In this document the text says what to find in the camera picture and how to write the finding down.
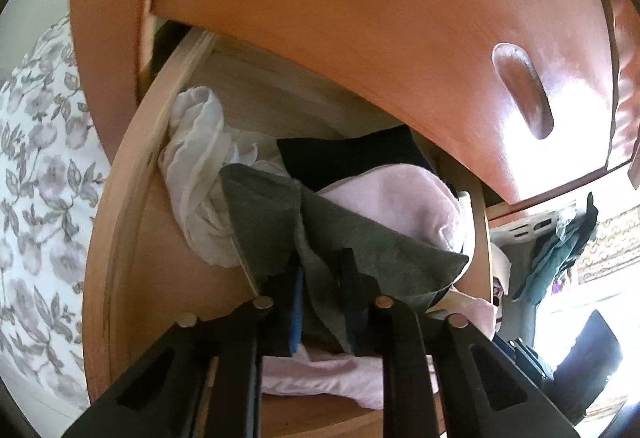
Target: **gray fabric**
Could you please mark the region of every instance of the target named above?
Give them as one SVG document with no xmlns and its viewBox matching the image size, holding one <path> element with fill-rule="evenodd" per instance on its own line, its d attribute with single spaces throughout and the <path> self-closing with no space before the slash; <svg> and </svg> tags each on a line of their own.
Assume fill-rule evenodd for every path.
<svg viewBox="0 0 640 438">
<path fill-rule="evenodd" d="M 334 205 L 298 180 L 239 164 L 224 167 L 220 179 L 245 270 L 260 286 L 267 277 L 284 272 L 296 251 L 315 315 L 347 352 L 335 264 L 340 250 L 353 249 L 359 272 L 377 279 L 383 293 L 417 311 L 430 307 L 468 259 Z M 310 331 L 307 319 L 305 315 L 305 333 Z"/>
</svg>

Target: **floral fabric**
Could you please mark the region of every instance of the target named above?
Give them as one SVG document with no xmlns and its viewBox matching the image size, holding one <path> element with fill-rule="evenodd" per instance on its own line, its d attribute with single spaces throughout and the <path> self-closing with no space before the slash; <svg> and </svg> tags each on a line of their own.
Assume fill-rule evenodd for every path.
<svg viewBox="0 0 640 438">
<path fill-rule="evenodd" d="M 108 171 L 67 16 L 0 88 L 0 353 L 82 409 L 82 288 Z"/>
</svg>

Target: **open drawer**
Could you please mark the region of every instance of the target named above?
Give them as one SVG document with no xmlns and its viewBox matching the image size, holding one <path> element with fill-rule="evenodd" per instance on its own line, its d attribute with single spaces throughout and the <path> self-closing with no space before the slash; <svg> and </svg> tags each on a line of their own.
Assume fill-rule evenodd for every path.
<svg viewBox="0 0 640 438">
<path fill-rule="evenodd" d="M 210 85 L 231 126 L 276 137 L 354 137 L 399 121 L 334 82 L 273 53 L 192 29 L 150 86 L 120 145 L 95 220 L 84 282 L 84 360 L 95 400 L 180 313 L 228 314 L 254 296 L 240 267 L 201 261 L 183 238 L 157 159 L 177 93 Z M 491 299 L 488 228 L 479 180 L 424 139 L 444 177 L 472 195 L 476 250 L 458 287 Z M 264 397 L 264 436 L 381 436 L 382 412 L 326 396 Z"/>
</svg>

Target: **drawer handle cutout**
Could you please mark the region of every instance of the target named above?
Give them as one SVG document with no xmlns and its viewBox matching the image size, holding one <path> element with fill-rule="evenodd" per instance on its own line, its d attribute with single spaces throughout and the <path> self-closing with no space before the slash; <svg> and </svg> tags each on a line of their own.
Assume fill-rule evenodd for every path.
<svg viewBox="0 0 640 438">
<path fill-rule="evenodd" d="M 554 128 L 554 116 L 527 52 L 516 44 L 501 42 L 492 53 L 495 72 L 515 101 L 531 134 L 543 140 Z"/>
</svg>

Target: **patterned curtain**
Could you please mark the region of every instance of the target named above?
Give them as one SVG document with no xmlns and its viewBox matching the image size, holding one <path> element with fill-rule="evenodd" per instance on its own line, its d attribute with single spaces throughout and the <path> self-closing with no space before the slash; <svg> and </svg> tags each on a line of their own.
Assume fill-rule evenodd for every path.
<svg viewBox="0 0 640 438">
<path fill-rule="evenodd" d="M 600 223 L 596 241 L 575 263 L 583 284 L 640 262 L 640 206 Z"/>
<path fill-rule="evenodd" d="M 599 420 L 612 414 L 616 414 L 625 405 L 628 395 L 597 399 L 589 406 L 586 413 L 587 420 Z"/>
</svg>

